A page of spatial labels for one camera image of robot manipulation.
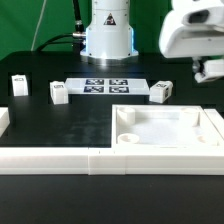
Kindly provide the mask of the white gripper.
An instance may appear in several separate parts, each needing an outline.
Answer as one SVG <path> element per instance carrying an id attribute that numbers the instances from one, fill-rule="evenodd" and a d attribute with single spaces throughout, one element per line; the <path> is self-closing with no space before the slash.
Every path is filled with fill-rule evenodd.
<path id="1" fill-rule="evenodd" d="M 159 37 L 166 58 L 224 54 L 224 0 L 171 0 Z"/>

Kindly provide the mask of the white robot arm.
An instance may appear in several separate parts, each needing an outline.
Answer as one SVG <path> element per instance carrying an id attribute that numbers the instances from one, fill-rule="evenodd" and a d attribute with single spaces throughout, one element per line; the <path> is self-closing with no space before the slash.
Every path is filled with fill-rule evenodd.
<path id="1" fill-rule="evenodd" d="M 129 25 L 130 0 L 92 0 L 92 21 L 86 29 L 85 60 L 106 64 L 138 56 Z M 166 58 L 224 54 L 224 0 L 171 0 L 159 49 Z"/>

